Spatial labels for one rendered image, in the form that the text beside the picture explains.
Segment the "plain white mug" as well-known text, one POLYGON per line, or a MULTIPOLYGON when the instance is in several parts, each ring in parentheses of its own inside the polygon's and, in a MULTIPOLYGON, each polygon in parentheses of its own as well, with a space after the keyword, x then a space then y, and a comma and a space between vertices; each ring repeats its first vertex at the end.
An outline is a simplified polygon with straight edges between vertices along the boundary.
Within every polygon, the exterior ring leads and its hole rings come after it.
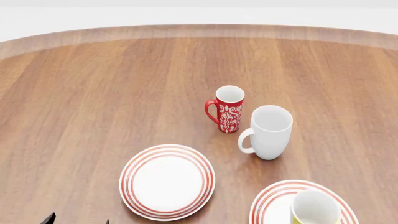
POLYGON ((293 117, 284 108, 260 106, 252 112, 250 128, 238 137, 239 150, 264 160, 278 158, 289 143, 292 126, 293 117))

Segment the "yellow and white mug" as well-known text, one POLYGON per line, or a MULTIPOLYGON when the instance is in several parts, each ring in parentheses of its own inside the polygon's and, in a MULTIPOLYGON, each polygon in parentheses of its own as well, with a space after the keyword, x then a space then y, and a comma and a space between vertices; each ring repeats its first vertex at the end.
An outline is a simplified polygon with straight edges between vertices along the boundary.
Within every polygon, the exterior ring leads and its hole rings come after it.
POLYGON ((291 224, 338 224, 342 212, 337 201, 321 190, 302 190, 290 206, 291 224))

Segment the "red white patterned mug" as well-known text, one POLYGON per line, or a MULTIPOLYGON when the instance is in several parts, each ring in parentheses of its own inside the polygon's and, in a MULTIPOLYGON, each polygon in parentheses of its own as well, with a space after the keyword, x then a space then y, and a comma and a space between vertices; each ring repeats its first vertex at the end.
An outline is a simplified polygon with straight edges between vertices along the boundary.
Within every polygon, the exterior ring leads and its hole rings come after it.
POLYGON ((225 85, 216 90, 216 98, 205 103, 205 113, 224 133, 236 132, 240 127, 244 91, 240 87, 225 85), (217 117, 212 117, 208 108, 216 106, 217 117))

